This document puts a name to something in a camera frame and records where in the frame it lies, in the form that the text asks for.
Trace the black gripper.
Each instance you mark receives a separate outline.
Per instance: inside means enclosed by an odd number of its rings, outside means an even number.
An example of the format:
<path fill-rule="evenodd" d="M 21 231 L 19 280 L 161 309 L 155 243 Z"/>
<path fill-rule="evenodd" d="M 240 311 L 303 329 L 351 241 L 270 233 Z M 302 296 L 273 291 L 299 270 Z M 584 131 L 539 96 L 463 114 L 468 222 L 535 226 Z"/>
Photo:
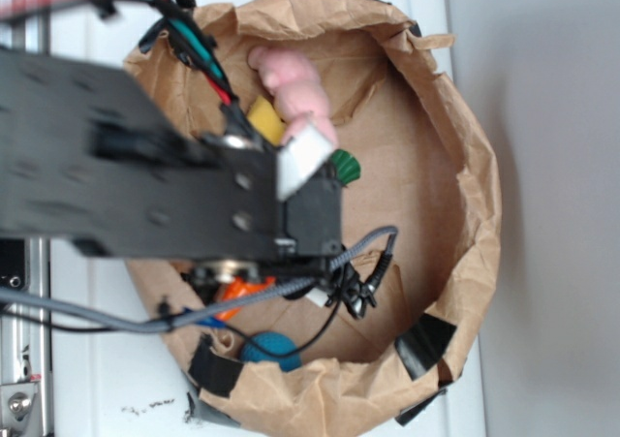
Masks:
<path fill-rule="evenodd" d="M 276 155 L 276 244 L 287 258 L 327 258 L 341 249 L 342 184 L 331 154 L 332 143 L 319 130 L 304 129 Z"/>

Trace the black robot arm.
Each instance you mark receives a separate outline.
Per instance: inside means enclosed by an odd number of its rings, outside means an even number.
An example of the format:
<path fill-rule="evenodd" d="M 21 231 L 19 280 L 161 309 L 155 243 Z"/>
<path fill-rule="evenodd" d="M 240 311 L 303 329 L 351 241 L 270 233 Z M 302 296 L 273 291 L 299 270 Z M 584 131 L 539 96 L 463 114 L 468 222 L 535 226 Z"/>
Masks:
<path fill-rule="evenodd" d="M 121 70 L 1 52 L 4 237 L 326 279 L 341 251 L 340 182 L 322 163 L 282 200 L 282 157 L 255 139 L 182 136 Z"/>

